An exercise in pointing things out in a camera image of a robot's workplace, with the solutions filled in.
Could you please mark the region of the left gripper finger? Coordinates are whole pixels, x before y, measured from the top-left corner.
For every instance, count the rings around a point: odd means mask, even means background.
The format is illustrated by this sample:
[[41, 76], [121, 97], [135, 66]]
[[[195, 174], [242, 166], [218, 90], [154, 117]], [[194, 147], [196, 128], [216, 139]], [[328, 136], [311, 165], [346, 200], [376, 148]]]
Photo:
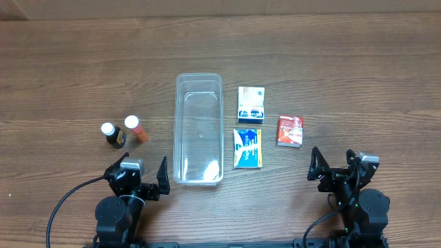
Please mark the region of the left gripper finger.
[[126, 152], [124, 153], [124, 155], [122, 155], [122, 157], [120, 157], [120, 159], [118, 159], [113, 165], [112, 165], [112, 169], [114, 168], [119, 168], [121, 166], [121, 162], [123, 161], [124, 158], [128, 157], [129, 153]]
[[170, 182], [167, 173], [167, 157], [164, 156], [161, 162], [161, 166], [156, 175], [156, 179], [158, 181], [158, 191], [161, 195], [169, 195], [170, 194]]

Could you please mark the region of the red white medicine box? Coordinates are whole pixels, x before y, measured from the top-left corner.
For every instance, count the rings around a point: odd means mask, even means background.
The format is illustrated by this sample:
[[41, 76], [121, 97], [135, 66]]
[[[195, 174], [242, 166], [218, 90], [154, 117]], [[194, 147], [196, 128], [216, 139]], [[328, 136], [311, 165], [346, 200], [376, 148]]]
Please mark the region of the red white medicine box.
[[303, 138], [303, 117], [280, 115], [277, 145], [300, 148]]

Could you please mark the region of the blue yellow lozenge box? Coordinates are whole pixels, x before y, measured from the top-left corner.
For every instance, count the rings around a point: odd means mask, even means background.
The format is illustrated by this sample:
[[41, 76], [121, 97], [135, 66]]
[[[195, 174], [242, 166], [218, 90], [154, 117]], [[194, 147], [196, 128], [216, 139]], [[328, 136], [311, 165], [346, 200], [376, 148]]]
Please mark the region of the blue yellow lozenge box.
[[263, 166], [262, 130], [234, 130], [234, 168], [258, 169]]

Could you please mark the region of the white blue plaster box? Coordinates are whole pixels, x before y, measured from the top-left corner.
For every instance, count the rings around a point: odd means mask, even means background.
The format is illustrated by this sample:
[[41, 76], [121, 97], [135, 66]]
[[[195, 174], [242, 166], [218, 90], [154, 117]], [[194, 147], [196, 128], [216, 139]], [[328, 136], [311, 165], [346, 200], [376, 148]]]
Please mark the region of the white blue plaster box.
[[262, 124], [265, 120], [265, 89], [263, 87], [238, 88], [239, 123]]

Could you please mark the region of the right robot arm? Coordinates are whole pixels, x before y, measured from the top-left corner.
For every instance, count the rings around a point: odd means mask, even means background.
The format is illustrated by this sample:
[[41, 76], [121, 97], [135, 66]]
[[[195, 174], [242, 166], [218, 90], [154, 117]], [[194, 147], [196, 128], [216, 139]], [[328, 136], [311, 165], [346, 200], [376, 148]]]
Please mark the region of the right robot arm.
[[388, 224], [390, 198], [377, 189], [367, 189], [380, 165], [380, 157], [369, 152], [346, 151], [347, 167], [332, 168], [317, 147], [311, 151], [308, 180], [319, 180], [318, 191], [334, 197], [333, 210], [313, 222], [302, 237], [308, 247], [309, 232], [322, 221], [340, 214], [344, 228], [332, 231], [320, 247], [388, 247], [383, 230]]

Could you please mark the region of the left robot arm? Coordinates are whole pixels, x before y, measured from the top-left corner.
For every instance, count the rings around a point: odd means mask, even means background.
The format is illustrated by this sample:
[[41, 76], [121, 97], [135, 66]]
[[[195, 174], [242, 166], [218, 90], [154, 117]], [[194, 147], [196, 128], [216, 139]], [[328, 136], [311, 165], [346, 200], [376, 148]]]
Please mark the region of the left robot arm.
[[95, 247], [147, 247], [137, 236], [143, 208], [147, 201], [158, 201], [170, 193], [167, 158], [158, 169], [157, 183], [143, 183], [143, 160], [124, 154], [104, 172], [113, 196], [104, 198], [95, 209]]

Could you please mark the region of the clear plastic container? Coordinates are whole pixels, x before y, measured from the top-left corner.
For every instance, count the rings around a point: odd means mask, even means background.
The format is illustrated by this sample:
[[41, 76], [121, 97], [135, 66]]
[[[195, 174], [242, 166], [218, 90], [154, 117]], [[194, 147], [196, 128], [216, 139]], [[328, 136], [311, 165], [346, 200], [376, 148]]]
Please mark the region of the clear plastic container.
[[223, 179], [222, 77], [184, 73], [176, 78], [173, 177], [187, 185], [217, 185]]

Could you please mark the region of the dark syrup bottle white cap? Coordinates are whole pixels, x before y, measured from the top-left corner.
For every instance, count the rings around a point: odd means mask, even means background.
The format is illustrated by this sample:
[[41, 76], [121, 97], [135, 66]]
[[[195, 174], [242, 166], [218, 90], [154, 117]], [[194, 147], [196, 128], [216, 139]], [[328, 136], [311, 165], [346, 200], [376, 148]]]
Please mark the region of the dark syrup bottle white cap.
[[120, 127], [104, 123], [101, 126], [101, 131], [106, 136], [107, 142], [115, 149], [121, 149], [125, 145], [127, 136]]

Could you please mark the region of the orange tablet tube white cap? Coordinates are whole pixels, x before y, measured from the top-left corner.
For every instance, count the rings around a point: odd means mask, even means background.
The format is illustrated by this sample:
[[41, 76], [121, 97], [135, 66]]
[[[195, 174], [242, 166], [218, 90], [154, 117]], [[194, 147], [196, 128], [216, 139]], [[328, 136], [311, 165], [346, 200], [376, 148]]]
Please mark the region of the orange tablet tube white cap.
[[137, 116], [135, 115], [127, 116], [125, 118], [124, 124], [128, 129], [133, 131], [133, 133], [137, 136], [138, 140], [141, 143], [146, 143], [149, 141], [149, 136], [147, 132], [144, 130]]

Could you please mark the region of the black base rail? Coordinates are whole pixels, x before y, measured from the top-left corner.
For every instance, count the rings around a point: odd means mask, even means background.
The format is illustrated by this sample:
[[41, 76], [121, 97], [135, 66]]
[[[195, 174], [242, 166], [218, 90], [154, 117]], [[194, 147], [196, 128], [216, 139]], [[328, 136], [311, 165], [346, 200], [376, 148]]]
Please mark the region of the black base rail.
[[[386, 238], [383, 238], [379, 243], [368, 244], [361, 242], [350, 244], [348, 242], [338, 242], [330, 241], [328, 238], [307, 238], [306, 245], [308, 248], [326, 248], [326, 247], [359, 247], [359, 248], [369, 248], [369, 247], [382, 247], [387, 248], [389, 244]], [[303, 248], [302, 238], [295, 238], [291, 242], [209, 242], [209, 243], [194, 243], [194, 244], [179, 244], [177, 242], [140, 242], [131, 245], [122, 245], [122, 247], [129, 248]]]

